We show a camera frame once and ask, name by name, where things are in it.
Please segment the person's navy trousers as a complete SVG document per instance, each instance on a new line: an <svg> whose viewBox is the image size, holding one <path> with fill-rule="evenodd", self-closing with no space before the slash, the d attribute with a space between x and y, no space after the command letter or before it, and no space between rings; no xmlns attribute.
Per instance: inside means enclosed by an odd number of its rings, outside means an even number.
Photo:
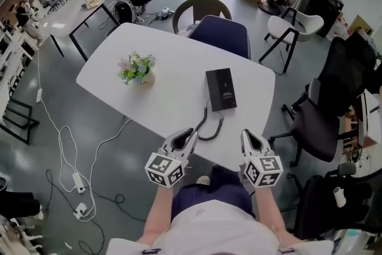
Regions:
<svg viewBox="0 0 382 255"><path fill-rule="evenodd" d="M255 216L251 196L242 185L238 173L216 165L212 168L209 185L194 183L180 188L172 201L171 218L174 219L194 205L212 200L233 205Z"/></svg>

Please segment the navy blue chair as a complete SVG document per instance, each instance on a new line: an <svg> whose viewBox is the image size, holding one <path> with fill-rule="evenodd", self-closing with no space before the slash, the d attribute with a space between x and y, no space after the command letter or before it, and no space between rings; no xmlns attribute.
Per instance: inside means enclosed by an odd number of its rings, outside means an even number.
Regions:
<svg viewBox="0 0 382 255"><path fill-rule="evenodd" d="M205 16L188 38L251 59L248 31L244 25L235 21Z"/></svg>

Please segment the black metal cabinet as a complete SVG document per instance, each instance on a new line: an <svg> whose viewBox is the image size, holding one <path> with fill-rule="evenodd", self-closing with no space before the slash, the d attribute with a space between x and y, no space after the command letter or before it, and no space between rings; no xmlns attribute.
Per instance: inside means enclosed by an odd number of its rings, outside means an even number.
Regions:
<svg viewBox="0 0 382 255"><path fill-rule="evenodd" d="M324 25L318 35L326 37L343 9L342 0L301 0L298 10L306 15L319 15Z"/></svg>

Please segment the person's left forearm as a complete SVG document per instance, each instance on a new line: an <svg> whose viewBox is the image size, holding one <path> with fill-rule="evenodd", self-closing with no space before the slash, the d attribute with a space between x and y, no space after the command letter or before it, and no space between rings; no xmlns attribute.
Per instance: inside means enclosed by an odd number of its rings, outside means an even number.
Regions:
<svg viewBox="0 0 382 255"><path fill-rule="evenodd" d="M149 211L142 236L137 240L144 245L152 245L155 240L170 228L171 207L174 188L159 186Z"/></svg>

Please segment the grey backpack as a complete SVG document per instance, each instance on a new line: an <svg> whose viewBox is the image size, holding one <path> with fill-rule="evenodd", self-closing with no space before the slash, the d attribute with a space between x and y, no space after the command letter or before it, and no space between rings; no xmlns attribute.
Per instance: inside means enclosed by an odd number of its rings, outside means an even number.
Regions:
<svg viewBox="0 0 382 255"><path fill-rule="evenodd" d="M140 24L143 21L140 17L141 7L134 6L130 0L117 0L113 6L113 13L120 24Z"/></svg>

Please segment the white flower pot plant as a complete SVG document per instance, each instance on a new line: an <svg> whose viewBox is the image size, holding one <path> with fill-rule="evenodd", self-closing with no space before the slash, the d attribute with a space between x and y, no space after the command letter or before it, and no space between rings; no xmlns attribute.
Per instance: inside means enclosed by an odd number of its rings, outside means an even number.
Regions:
<svg viewBox="0 0 382 255"><path fill-rule="evenodd" d="M125 85L132 83L152 85L155 82L155 65L156 58L153 55L149 54L143 57L133 52L127 59L121 59L118 63L120 68L118 77Z"/></svg>

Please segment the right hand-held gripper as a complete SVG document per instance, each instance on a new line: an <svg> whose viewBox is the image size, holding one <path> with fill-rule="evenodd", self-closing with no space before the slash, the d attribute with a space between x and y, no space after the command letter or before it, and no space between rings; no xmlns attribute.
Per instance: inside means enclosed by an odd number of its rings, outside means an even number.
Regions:
<svg viewBox="0 0 382 255"><path fill-rule="evenodd" d="M248 129L241 133L241 147L244 155L244 176L254 188L272 187L277 184L284 168L279 156L270 151L269 142L256 136Z"/></svg>

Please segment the white carved furniture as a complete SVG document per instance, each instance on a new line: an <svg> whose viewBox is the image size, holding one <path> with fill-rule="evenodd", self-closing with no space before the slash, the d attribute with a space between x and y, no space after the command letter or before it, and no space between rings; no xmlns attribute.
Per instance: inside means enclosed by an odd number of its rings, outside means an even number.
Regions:
<svg viewBox="0 0 382 255"><path fill-rule="evenodd" d="M38 248L41 246L32 245L25 239L23 232L0 216L0 255L42 255Z"/></svg>

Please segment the black mesh office chair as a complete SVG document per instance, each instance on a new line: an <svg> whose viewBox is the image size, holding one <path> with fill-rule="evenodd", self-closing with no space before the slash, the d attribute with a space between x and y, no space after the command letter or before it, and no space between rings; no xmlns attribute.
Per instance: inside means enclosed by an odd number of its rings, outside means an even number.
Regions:
<svg viewBox="0 0 382 255"><path fill-rule="evenodd" d="M340 118L356 98L372 88L376 80L376 55L372 45L359 33L346 40L335 37L318 77L306 85L301 97L290 107L282 105L292 119L291 131L281 137L297 142L296 167L302 151L331 162L337 150Z"/></svg>

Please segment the black telephone handset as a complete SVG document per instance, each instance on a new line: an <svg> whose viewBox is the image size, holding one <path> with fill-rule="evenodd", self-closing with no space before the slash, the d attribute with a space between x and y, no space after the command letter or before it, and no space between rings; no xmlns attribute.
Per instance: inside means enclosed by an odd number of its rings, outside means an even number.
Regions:
<svg viewBox="0 0 382 255"><path fill-rule="evenodd" d="M219 83L217 78L217 70L209 70L205 72L207 86L210 95L211 109L213 112L222 110Z"/></svg>

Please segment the white shell chair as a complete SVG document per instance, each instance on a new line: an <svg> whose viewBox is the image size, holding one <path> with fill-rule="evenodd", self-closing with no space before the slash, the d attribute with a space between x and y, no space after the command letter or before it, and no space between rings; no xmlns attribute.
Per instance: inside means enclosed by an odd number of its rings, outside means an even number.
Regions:
<svg viewBox="0 0 382 255"><path fill-rule="evenodd" d="M292 7L287 7L284 13L271 16L267 23L268 33L264 40L272 37L275 42L258 60L262 62L281 42L286 44L288 57L282 73L288 69L297 42L306 42L324 25L319 15L306 15Z"/></svg>

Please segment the grey table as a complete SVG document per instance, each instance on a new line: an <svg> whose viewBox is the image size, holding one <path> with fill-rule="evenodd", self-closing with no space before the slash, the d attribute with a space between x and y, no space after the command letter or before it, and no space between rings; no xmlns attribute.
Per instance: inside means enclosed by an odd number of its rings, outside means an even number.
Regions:
<svg viewBox="0 0 382 255"><path fill-rule="evenodd" d="M83 3L86 0L72 0L63 6L63 8L56 11L54 14L50 14L45 21L42 22L42 31L44 34L47 34L55 44L57 50L64 57L59 44L57 43L56 38L65 38L69 37L73 42L74 46L80 53L81 57L87 61L88 57L84 53L80 44L76 40L74 33L87 22L87 20L92 17L99 10L103 10L108 17L116 24L117 26L120 23L117 21L112 12L105 6L104 2L99 6L93 9L86 9L83 7ZM65 27L62 29L51 27L53 23L62 23L65 24Z"/></svg>

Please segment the black frame side table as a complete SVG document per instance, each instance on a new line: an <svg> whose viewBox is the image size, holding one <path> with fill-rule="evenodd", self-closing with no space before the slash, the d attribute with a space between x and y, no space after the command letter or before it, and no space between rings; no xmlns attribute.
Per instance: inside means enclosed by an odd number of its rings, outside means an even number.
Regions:
<svg viewBox="0 0 382 255"><path fill-rule="evenodd" d="M14 126L18 127L21 130L26 130L27 131L26 138L22 138L18 134L14 133L9 128L7 128L3 123L0 123L0 129L4 132L8 133L9 135L13 136L15 139L23 142L24 144L30 145L31 130L33 127L39 125L39 121L32 118L33 107L29 104L23 103L17 99L12 98L12 97L10 98L10 102L27 109L27 114L25 115L25 114L15 110L15 109L9 107L9 106L7 106L5 108L5 111L9 111L13 114L18 115L19 117L25 119L26 122L24 124L20 125L7 116L3 116L2 119L4 119L5 121L8 121L9 123L13 124Z"/></svg>

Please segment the white shelving unit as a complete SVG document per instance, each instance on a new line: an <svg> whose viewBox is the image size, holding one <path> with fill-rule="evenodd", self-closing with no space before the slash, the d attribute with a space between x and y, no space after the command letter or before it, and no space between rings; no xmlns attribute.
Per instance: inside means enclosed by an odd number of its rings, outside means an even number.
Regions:
<svg viewBox="0 0 382 255"><path fill-rule="evenodd" d="M10 89L13 86L12 79L16 78L23 69L23 58L33 59L25 48L24 43L32 48L33 51L38 51L33 40L26 33L15 31L10 34L9 31L0 31L0 42L5 39L8 43L5 51L0 55L0 120L2 119L6 107L10 101Z"/></svg>

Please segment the olive round-back chair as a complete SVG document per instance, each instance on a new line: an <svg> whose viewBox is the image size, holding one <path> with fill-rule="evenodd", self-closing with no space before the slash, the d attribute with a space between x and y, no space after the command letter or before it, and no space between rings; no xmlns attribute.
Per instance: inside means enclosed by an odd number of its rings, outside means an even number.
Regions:
<svg viewBox="0 0 382 255"><path fill-rule="evenodd" d="M179 20L183 13L192 9L193 23L180 29ZM206 16L223 15L225 19L231 20L232 15L226 4L220 0L186 0L174 11L172 18L172 28L175 34L189 36Z"/></svg>

